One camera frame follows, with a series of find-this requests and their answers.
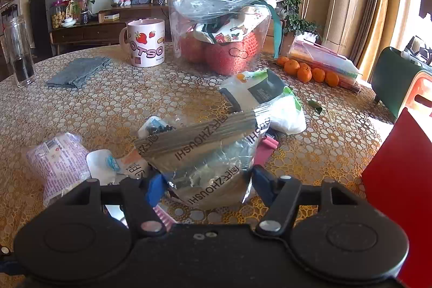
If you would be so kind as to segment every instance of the mug handle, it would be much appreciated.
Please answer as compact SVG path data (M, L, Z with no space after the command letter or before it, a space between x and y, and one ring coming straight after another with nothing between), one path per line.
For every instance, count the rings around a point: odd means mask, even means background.
M124 41L124 33L126 32L127 27L120 31L120 35L118 37L118 42L120 43L120 47L125 53L129 53L129 46Z

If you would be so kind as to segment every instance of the orange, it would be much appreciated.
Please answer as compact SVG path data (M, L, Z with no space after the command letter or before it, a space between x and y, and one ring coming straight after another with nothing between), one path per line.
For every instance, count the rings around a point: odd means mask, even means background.
M276 60L276 64L284 67L285 63L288 61L289 59L286 56L280 56L279 58L277 58Z
M310 67L308 64L306 64L305 62L300 62L299 65L300 65L300 67L305 67L305 68L307 68L307 69L309 69L309 70L310 70L310 68L311 68L311 67Z
M283 68L287 74L294 76L297 75L297 71L300 69L300 65L296 60L290 59L285 63Z
M312 69L312 77L315 82L323 82L325 79L325 71L319 67Z
M310 71L310 69L308 67L301 67L298 71L297 71L297 78L301 81L301 82L309 82L310 79L312 78L312 72Z
M339 76L333 71L327 71L325 74L325 82L330 87L336 87L339 84Z

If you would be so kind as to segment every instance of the white mug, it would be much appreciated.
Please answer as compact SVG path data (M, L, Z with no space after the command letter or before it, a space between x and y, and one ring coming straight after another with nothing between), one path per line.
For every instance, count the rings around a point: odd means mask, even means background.
M151 67L165 61L164 20L136 20L126 26L120 32L119 42L122 49L130 54L133 66ZM126 30L128 43L124 41Z

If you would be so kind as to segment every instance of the lace tablecloth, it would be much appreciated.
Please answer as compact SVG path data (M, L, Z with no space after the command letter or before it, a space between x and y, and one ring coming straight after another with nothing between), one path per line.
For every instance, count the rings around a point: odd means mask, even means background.
M136 131L150 115L183 114L201 122L227 112L218 92L223 77L191 76L172 62L171 46L166 49L165 63L146 69L130 65L129 56L119 46L85 49L37 63L37 80L26 88L18 88L13 77L0 83L0 244L11 248L20 227L43 209L43 186L21 158L25 146L70 131L83 136L89 151L106 148L120 157L132 149ZM70 61L92 56L109 56L113 62L82 89L44 86ZM335 179L365 197L359 176L381 143L372 122L390 122L388 110L374 102L368 88L354 94L326 84L303 84L272 61L262 56L259 66L269 66L293 89L303 104L307 129L283 138L267 169L277 176L293 175L306 184ZM315 112L308 100L318 101L322 113ZM177 221L189 223L255 225L266 211L258 197L247 204L207 212L167 199L162 206ZM302 207L299 215L313 211L313 207ZM16 280L0 274L1 287Z

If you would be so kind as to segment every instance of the folded towel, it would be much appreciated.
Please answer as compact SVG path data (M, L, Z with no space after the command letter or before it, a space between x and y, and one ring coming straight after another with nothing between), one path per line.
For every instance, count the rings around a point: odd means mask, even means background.
M48 87L81 88L90 75L93 75L100 67L108 65L110 61L110 58L105 57L75 59L46 84Z

